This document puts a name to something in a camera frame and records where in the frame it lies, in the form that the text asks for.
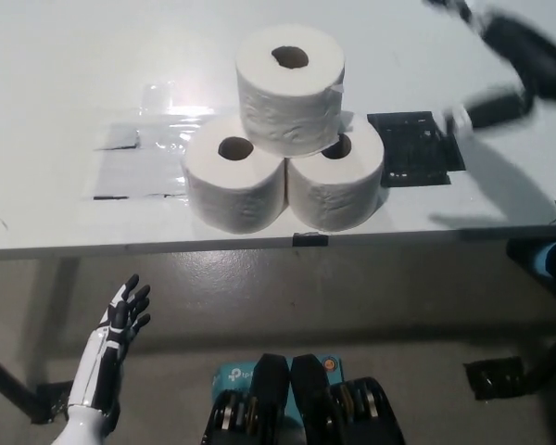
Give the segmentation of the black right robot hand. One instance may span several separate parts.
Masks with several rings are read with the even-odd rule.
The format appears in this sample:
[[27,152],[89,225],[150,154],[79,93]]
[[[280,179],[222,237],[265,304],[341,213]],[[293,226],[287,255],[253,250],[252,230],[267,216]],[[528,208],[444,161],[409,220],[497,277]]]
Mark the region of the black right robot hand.
[[494,9],[482,12],[465,1],[431,1],[458,17],[520,79],[519,88],[487,92],[442,114],[444,134],[459,136],[526,119],[537,100],[556,104],[556,44],[525,22]]

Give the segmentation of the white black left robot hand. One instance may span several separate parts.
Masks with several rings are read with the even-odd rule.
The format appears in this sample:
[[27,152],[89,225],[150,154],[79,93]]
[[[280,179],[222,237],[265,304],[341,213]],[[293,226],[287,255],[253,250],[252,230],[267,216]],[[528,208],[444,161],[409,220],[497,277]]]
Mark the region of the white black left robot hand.
[[129,347],[150,321],[146,312],[150,286],[138,284],[135,273],[117,291],[91,332],[73,380],[69,407],[83,406],[108,414],[116,405]]

